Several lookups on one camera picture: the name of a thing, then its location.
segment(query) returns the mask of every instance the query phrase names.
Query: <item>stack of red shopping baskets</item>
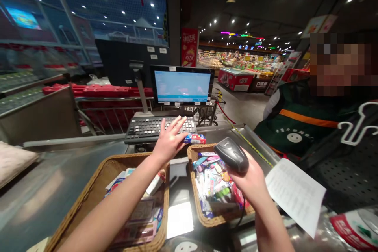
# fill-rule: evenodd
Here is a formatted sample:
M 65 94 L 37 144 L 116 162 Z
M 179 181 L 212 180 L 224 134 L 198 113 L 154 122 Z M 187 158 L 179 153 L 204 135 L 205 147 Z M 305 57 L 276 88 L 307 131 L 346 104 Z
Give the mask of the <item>stack of red shopping baskets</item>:
M 48 95 L 66 86 L 68 85 L 55 84 L 44 87 L 43 93 Z M 75 98 L 81 98 L 77 99 L 79 108 L 105 133 L 126 132 L 134 113 L 142 110 L 140 100 L 123 100 L 140 97 L 139 90 L 135 87 L 73 84 L 72 89 Z M 153 96 L 152 88 L 145 88 L 144 91 L 147 98 Z

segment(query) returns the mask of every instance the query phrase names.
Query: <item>white hook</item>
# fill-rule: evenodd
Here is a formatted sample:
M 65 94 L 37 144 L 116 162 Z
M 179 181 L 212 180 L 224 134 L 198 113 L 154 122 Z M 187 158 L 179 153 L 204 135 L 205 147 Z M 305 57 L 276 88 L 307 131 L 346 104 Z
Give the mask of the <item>white hook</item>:
M 354 138 L 355 138 L 355 136 L 356 136 L 356 134 L 357 134 L 359 128 L 360 128 L 361 125 L 362 125 L 362 122 L 364 121 L 364 119 L 365 119 L 365 117 L 366 117 L 365 114 L 363 113 L 363 109 L 364 109 L 364 107 L 365 107 L 366 105 L 368 105 L 368 104 L 375 104 L 375 105 L 378 106 L 378 102 L 365 102 L 365 103 L 363 103 L 363 104 L 361 104 L 361 105 L 359 106 L 359 108 L 358 108 L 358 113 L 359 113 L 359 115 L 360 115 L 360 119 L 358 120 L 357 125 L 356 125 L 356 127 L 354 128 L 354 130 L 353 130 L 353 132 L 352 132 L 352 134 L 351 134 L 349 140 L 346 140 L 346 137 L 349 135 L 350 131 L 352 130 L 352 128 L 353 128 L 353 124 L 352 124 L 351 122 L 348 122 L 348 121 L 343 121 L 343 122 L 340 122 L 340 123 L 337 125 L 337 127 L 338 127 L 339 129 L 341 129 L 341 128 L 343 127 L 343 125 L 348 125 L 348 129 L 346 130 L 346 132 L 344 133 L 344 135 L 341 137 L 341 140 L 340 140 L 341 143 L 343 143 L 343 144 L 347 144 L 347 145 L 351 145 L 351 146 L 358 145 L 358 144 L 361 142 L 363 136 L 365 135 L 366 130 L 369 129 L 369 128 L 376 129 L 376 131 L 373 133 L 373 135 L 377 135 L 377 134 L 378 134 L 378 126 L 372 126 L 372 125 L 370 125 L 370 126 L 365 126 L 364 128 L 362 128 L 362 130 L 361 130 L 361 132 L 360 132 L 360 134 L 359 134 L 357 140 L 356 140 L 355 142 L 353 142 L 353 140 L 354 140 Z

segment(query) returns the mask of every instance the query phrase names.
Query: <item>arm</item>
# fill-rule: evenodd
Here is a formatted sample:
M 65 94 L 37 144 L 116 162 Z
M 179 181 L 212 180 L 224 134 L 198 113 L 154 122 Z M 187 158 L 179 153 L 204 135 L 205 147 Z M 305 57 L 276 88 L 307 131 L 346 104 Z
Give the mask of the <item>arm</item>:
M 105 251 L 130 218 L 152 179 L 159 170 L 184 147 L 188 133 L 177 135 L 186 117 L 177 117 L 160 137 L 154 151 L 109 196 L 102 200 L 76 227 L 60 247 L 59 252 Z
M 269 114 L 272 113 L 273 107 L 280 101 L 281 92 L 280 90 L 276 90 L 276 92 L 271 96 L 268 100 L 267 104 L 265 105 L 265 109 L 263 112 L 263 120 L 265 120 Z
M 249 159 L 248 172 L 245 176 L 240 176 L 229 169 L 229 174 L 256 211 L 258 250 L 259 252 L 294 252 L 281 215 L 269 196 L 264 173 L 253 157 L 246 150 L 244 152 Z

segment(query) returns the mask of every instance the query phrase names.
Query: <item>wicker basket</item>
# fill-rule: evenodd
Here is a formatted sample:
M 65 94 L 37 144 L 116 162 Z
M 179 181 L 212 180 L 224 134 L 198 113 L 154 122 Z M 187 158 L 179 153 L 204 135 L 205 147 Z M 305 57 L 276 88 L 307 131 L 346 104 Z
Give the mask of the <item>wicker basket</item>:
M 197 215 L 205 227 L 213 227 L 218 226 L 220 224 L 224 224 L 228 221 L 232 221 L 234 219 L 240 218 L 240 211 L 230 212 L 226 213 L 217 217 L 214 217 L 212 219 L 208 219 L 205 217 L 202 213 L 200 199 L 198 197 L 198 189 L 196 185 L 196 175 L 193 169 L 193 162 L 198 160 L 198 153 L 199 152 L 213 152 L 214 146 L 216 144 L 207 144 L 207 145 L 193 145 L 188 148 L 188 157 L 189 157 L 189 170 L 190 170 L 190 179 L 192 181 L 192 187 L 193 187 L 193 193 L 194 193 L 194 199 L 196 203 L 196 209 L 197 209 Z M 248 208 L 245 208 L 245 212 L 247 215 L 251 215 L 255 213 L 255 210 L 252 208 L 252 206 L 249 206 Z
M 125 154 L 110 156 L 105 159 L 97 168 L 96 172 L 63 219 L 59 228 L 53 235 L 46 247 L 45 252 L 57 251 L 73 230 L 85 218 L 85 216 L 103 199 L 105 187 L 119 173 L 129 167 L 137 167 L 151 152 L 142 154 Z M 134 251 L 158 251 L 165 242 L 167 234 L 168 207 L 169 207 L 169 163 L 166 164 L 165 190 L 164 190 L 164 214 L 161 226 L 153 241 L 139 246 L 125 248 L 124 252 Z

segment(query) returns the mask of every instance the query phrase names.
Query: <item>stainless steel counter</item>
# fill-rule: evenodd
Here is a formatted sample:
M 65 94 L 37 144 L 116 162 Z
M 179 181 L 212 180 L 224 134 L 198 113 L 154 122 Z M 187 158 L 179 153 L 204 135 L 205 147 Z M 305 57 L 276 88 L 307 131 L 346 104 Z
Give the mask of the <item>stainless steel counter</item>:
M 272 163 L 279 161 L 248 127 L 238 130 Z M 271 167 L 230 126 L 198 128 L 207 143 L 229 136 L 249 151 L 265 174 Z M 54 234 L 62 219 L 84 189 L 102 160 L 114 154 L 132 152 L 123 143 L 122 135 L 78 139 L 51 140 L 26 144 L 29 149 L 44 151 L 40 163 L 18 182 L 0 190 L 0 243 L 2 251 L 26 251 L 42 239 Z M 186 152 L 171 161 L 170 207 L 191 202 L 194 227 L 197 221 L 193 191 L 187 176 Z M 169 217 L 169 226 L 182 226 L 179 219 Z

